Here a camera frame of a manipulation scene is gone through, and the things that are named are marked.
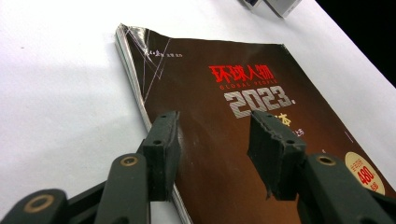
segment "magazine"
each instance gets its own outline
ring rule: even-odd
[[[250,113],[271,113],[330,153],[367,189],[395,191],[286,46],[172,38],[121,24],[117,47],[147,128],[177,110],[174,202],[183,223],[299,223],[296,202],[267,199],[248,152]]]

